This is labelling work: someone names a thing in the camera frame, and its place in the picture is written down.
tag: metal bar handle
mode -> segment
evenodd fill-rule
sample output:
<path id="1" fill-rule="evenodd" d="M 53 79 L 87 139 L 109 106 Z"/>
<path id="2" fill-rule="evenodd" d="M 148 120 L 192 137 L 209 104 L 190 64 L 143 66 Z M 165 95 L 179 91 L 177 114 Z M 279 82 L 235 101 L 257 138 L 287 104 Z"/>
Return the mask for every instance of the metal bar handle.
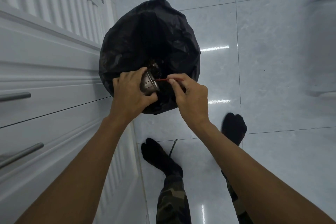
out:
<path id="1" fill-rule="evenodd" d="M 17 100 L 17 99 L 25 99 L 25 98 L 30 98 L 31 96 L 32 95 L 29 92 L 3 94 L 3 95 L 0 95 L 0 102 Z"/>
<path id="2" fill-rule="evenodd" d="M 23 158 L 24 156 L 27 156 L 31 153 L 33 153 L 34 151 L 37 151 L 38 149 L 41 149 L 44 146 L 43 143 L 37 143 L 34 144 L 33 146 L 28 147 L 25 150 L 19 151 L 18 153 L 16 153 L 15 155 L 5 159 L 4 161 L 0 162 L 0 169 L 17 161 L 20 158 Z"/>

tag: camouflage pants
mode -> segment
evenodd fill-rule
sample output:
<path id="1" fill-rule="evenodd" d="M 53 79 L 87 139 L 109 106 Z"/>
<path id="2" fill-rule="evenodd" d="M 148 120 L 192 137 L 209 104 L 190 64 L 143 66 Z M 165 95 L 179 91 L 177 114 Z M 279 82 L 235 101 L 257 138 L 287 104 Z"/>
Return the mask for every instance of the camouflage pants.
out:
<path id="1" fill-rule="evenodd" d="M 229 190 L 234 209 L 237 214 L 239 224 L 253 224 L 249 215 L 244 209 L 241 201 L 234 192 L 229 181 L 226 179 L 227 189 Z M 190 224 L 190 210 L 187 194 L 184 191 L 181 176 L 170 175 L 166 177 L 163 189 L 161 190 L 156 213 L 157 224 Z"/>

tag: white door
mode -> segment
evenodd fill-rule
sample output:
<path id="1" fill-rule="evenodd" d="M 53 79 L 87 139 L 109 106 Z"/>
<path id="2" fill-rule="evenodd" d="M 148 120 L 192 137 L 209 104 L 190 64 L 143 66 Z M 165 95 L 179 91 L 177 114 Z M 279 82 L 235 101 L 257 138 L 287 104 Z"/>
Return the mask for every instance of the white door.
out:
<path id="1" fill-rule="evenodd" d="M 108 114 L 112 98 L 98 63 L 114 11 L 113 0 L 0 0 L 0 155 L 44 144 L 0 169 L 1 223 L 27 209 Z M 95 223 L 146 223 L 135 141 L 131 124 Z"/>

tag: forearm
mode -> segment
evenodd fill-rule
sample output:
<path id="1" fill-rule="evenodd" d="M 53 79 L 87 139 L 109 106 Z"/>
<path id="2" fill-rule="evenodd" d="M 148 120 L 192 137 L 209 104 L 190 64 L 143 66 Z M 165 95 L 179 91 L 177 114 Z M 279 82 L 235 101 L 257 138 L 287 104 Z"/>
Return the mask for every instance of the forearm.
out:
<path id="1" fill-rule="evenodd" d="M 92 223 L 126 125 L 105 118 L 79 154 L 16 223 Z"/>
<path id="2" fill-rule="evenodd" d="M 255 224 L 335 223 L 227 139 L 213 124 L 194 132 L 214 156 Z"/>

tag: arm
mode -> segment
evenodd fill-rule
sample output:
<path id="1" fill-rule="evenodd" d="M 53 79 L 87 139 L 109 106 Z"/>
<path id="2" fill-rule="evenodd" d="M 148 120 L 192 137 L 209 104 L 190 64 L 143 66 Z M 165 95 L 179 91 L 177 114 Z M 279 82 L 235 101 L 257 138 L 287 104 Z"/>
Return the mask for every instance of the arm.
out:
<path id="1" fill-rule="evenodd" d="M 255 224 L 335 222 L 226 138 L 208 117 L 208 89 L 185 74 L 169 75 L 181 116 L 227 176 Z M 186 93 L 173 78 L 181 78 Z"/>
<path id="2" fill-rule="evenodd" d="M 109 116 L 66 169 L 16 221 L 21 223 L 92 223 L 113 153 L 126 126 L 149 104 L 139 88 L 146 68 L 113 79 L 115 96 Z"/>

